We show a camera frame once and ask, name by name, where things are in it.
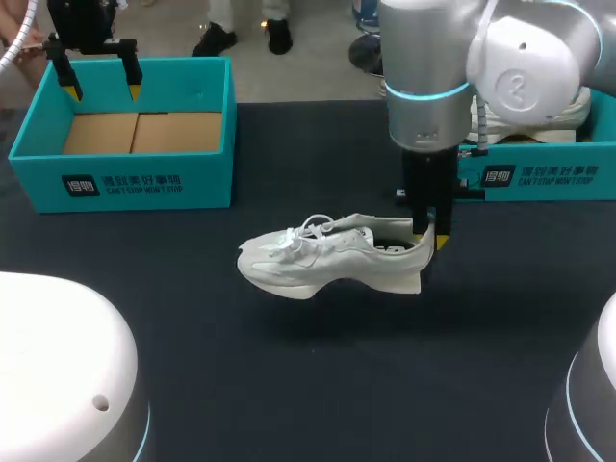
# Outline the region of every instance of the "person's leg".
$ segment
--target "person's leg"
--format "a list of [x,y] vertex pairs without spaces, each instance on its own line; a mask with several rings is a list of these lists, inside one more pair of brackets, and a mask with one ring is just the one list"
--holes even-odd
[[231,0],[210,0],[208,19],[210,24],[194,48],[193,56],[218,56],[238,42],[233,32],[235,25]]
[[263,16],[265,19],[282,21],[289,17],[289,0],[263,0]]
[[[9,15],[17,22],[17,24],[20,25],[28,8],[27,0],[2,0],[2,2]],[[39,28],[36,21],[32,27],[35,29]],[[39,86],[42,75],[45,73],[45,69],[47,68],[47,60],[43,55],[38,55],[24,60],[21,63],[15,62],[15,65],[30,86],[33,89],[36,89]]]
[[233,32],[235,24],[233,22],[231,0],[210,0],[208,19],[210,22],[220,26],[224,32]]
[[293,46],[289,30],[289,0],[263,0],[263,16],[268,21],[269,51],[284,55]]

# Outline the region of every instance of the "person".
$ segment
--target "person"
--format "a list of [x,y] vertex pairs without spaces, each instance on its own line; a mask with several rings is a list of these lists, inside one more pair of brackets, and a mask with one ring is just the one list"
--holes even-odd
[[[274,55],[284,55],[293,46],[288,22],[289,10],[289,0],[263,0],[263,16],[269,34],[268,47]],[[238,42],[231,0],[210,0],[208,19],[210,24],[194,48],[193,56],[218,56]]]
[[[28,0],[0,0],[0,37],[5,47],[9,47],[21,27],[28,8]],[[36,21],[33,23],[24,45],[38,45],[44,42],[44,34]],[[40,79],[47,68],[47,60],[40,48],[22,50],[14,63],[33,89],[39,86]]]

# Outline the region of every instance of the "cardboard box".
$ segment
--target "cardboard box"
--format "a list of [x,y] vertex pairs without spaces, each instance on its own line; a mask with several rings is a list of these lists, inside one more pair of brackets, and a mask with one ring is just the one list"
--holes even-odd
[[616,99],[593,92],[592,142],[498,144],[485,157],[460,148],[459,172],[488,202],[616,199]]
[[40,213],[228,207],[236,103],[224,58],[144,59],[133,101],[120,60],[49,66],[9,157]]

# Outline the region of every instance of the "black table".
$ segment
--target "black table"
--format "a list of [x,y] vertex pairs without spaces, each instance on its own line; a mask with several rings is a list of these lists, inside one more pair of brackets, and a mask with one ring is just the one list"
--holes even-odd
[[117,307],[161,461],[544,461],[552,393],[616,292],[615,205],[460,205],[414,297],[338,282],[296,302],[236,272],[238,244],[313,213],[404,215],[387,133],[382,102],[241,105],[231,209],[63,216],[32,211],[8,134],[0,270]]

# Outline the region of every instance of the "cardboard insert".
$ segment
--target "cardboard insert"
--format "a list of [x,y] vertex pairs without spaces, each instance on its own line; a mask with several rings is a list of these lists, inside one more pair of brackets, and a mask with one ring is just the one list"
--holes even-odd
[[219,152],[221,113],[76,115],[65,155]]

